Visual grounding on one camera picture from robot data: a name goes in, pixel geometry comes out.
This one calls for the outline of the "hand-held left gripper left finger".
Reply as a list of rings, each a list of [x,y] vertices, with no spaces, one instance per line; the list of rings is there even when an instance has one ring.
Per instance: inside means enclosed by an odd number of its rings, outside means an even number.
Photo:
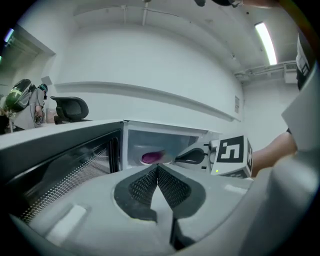
[[[172,216],[149,165],[89,179],[30,223],[11,220],[42,256],[170,256]]]

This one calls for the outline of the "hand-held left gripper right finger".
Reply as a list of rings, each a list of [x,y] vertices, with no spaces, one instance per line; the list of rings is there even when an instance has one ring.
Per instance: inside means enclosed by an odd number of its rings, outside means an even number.
[[[158,253],[240,253],[249,180],[157,167]]]

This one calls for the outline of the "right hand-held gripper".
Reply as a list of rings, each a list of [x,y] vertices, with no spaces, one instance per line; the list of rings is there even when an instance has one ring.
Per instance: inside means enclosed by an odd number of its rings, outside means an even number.
[[[213,176],[246,179],[252,176],[253,150],[246,135],[221,135],[194,143],[179,153],[174,165]]]

